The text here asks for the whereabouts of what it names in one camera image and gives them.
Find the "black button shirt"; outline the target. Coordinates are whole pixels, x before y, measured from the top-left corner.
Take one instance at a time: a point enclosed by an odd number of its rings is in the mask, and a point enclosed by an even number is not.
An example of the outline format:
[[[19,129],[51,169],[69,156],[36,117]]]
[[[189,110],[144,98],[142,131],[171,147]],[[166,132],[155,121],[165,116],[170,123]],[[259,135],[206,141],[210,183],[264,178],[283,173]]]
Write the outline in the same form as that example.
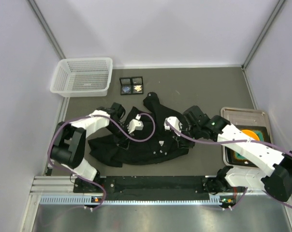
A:
[[[142,130],[132,133],[134,139],[131,140],[128,150],[113,144],[110,134],[88,141],[90,155],[107,166],[122,167],[123,164],[157,164],[188,154],[195,143],[164,129],[165,119],[175,116],[187,131],[189,126],[185,117],[180,112],[162,105],[155,92],[148,93],[143,104],[150,112],[150,116],[143,115],[142,111],[133,107],[124,122],[124,125],[128,125],[137,114],[140,114],[144,124]]]

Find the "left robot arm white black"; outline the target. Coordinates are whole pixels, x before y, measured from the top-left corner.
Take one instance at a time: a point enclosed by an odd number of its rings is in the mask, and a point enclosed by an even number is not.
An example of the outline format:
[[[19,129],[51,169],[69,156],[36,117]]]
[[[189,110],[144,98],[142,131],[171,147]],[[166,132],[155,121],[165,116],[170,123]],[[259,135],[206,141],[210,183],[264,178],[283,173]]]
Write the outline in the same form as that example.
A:
[[[128,148],[129,139],[118,128],[127,131],[120,122],[124,115],[124,107],[119,103],[113,103],[110,108],[99,107],[88,118],[73,120],[62,128],[54,140],[50,158],[84,179],[98,182],[100,172],[84,158],[87,137],[102,128],[107,128],[112,133],[113,144]]]

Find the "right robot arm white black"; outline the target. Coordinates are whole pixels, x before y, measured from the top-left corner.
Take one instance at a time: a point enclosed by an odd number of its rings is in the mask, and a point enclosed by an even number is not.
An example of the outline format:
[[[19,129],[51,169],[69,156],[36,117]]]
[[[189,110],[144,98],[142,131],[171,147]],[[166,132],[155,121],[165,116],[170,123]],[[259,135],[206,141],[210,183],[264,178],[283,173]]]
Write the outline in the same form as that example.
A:
[[[165,127],[190,142],[226,147],[255,165],[254,168],[226,166],[204,186],[213,193],[244,187],[265,191],[280,202],[292,195],[292,151],[271,143],[257,141],[246,135],[227,119],[215,115],[209,118],[198,106],[165,120]]]

